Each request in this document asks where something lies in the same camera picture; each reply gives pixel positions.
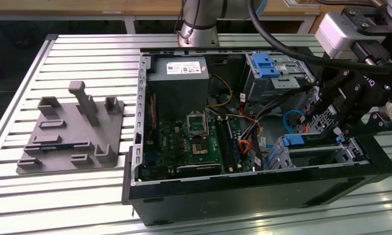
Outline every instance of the aluminum extrusion table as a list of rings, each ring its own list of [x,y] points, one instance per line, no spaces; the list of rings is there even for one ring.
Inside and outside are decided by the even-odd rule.
[[[323,48],[314,35],[281,34],[290,46]],[[220,35],[224,47],[259,47],[257,34]],[[124,161],[132,144],[140,48],[176,47],[174,35],[60,35],[47,40],[0,121],[0,234],[367,234],[392,233],[392,177],[366,185],[326,206],[146,227],[122,206]],[[84,80],[95,101],[118,95],[126,104],[118,166],[83,173],[18,175],[39,117],[42,96],[75,101],[67,91]],[[377,137],[392,159],[392,132]]]

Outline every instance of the black connector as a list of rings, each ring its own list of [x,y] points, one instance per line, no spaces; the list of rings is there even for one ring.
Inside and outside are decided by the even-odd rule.
[[[366,59],[371,59],[379,66],[392,65],[390,62],[390,52],[386,50],[381,42],[357,41],[353,44],[351,49],[361,62],[365,62]]]

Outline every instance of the black cable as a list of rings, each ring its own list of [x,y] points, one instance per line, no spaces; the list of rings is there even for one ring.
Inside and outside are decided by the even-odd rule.
[[[180,13],[179,13],[179,16],[178,16],[178,20],[176,20],[176,24],[175,24],[175,32],[174,33],[176,33],[179,21],[183,20],[184,5],[186,5],[187,2],[188,2],[188,0],[182,0],[182,9],[180,9]]]
[[[262,25],[262,21],[257,14],[254,1],[255,0],[249,0],[249,12],[250,12],[250,17],[253,19],[254,26],[259,34],[265,37],[265,39],[273,45],[273,47],[275,47],[279,51],[282,51],[287,56],[306,63],[311,63],[311,64],[329,67],[329,68],[353,70],[358,72],[375,73],[375,74],[391,73],[392,66],[374,66],[374,65],[367,65],[362,63],[347,62],[343,60],[326,59],[326,58],[309,55],[293,50],[265,29]]]
[[[194,30],[195,30],[195,26],[196,26],[196,20],[198,20],[198,16],[199,16],[199,7],[200,7],[200,0],[198,0],[196,15],[195,15],[195,20],[194,20],[194,26],[192,26],[192,29],[190,30],[190,36],[192,35]]]
[[[228,114],[234,114],[234,113],[228,113],[228,114],[224,114],[222,112],[219,112],[216,109],[214,109],[212,107],[207,107],[210,110],[212,110],[215,113],[218,113],[219,115],[223,115],[223,116],[227,116]]]
[[[255,117],[255,121],[259,121],[265,115],[267,115],[275,108],[278,108],[289,100],[289,98],[294,94],[297,94],[299,92],[306,92],[306,91],[311,90],[311,88],[313,88],[313,86],[305,86],[303,88],[290,90],[282,96],[277,97],[271,102],[269,102],[265,105],[265,107],[262,108],[261,112],[258,113],[258,115]],[[251,124],[251,126],[249,126],[247,131],[245,131],[245,133],[242,135],[242,140],[246,139],[247,137],[250,137],[250,135],[254,133],[254,130],[257,129],[255,127],[257,127],[257,122],[254,122]]]
[[[262,157],[262,150],[261,150],[261,146],[259,146],[259,141],[258,141],[258,129],[254,129],[253,132],[253,141],[254,141],[254,151],[257,153],[257,157],[261,159],[261,166],[255,163],[255,170],[259,171],[263,169],[263,157]]]
[[[365,1],[330,1],[330,0],[317,0],[323,5],[346,5],[346,6],[369,6],[377,7],[375,4]]]

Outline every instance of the blue clip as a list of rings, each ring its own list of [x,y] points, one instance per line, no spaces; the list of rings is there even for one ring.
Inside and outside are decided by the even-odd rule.
[[[342,137],[342,136],[338,136],[338,137],[335,138],[335,141],[337,141],[338,143],[342,143],[342,142],[343,142],[343,137]]]
[[[290,142],[290,140],[286,137],[282,138],[282,141],[283,141],[283,144],[286,146],[290,146],[291,145],[291,142]]]
[[[281,72],[277,70],[274,61],[267,53],[254,53],[253,58],[261,77],[281,77]]]
[[[291,145],[302,145],[306,144],[302,135],[287,135],[286,138],[291,142]]]

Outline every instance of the red wire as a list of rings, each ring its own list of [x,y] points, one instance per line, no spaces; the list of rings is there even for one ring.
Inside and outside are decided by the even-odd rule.
[[[151,131],[150,131],[150,134],[148,134],[147,141],[150,140],[150,138],[151,138],[151,135],[152,135],[152,132],[155,131],[155,128],[156,128],[156,118],[155,118],[155,101],[154,101],[154,97],[152,97],[152,96],[151,96],[150,100],[151,100],[151,117],[152,117],[152,127],[151,127]]]

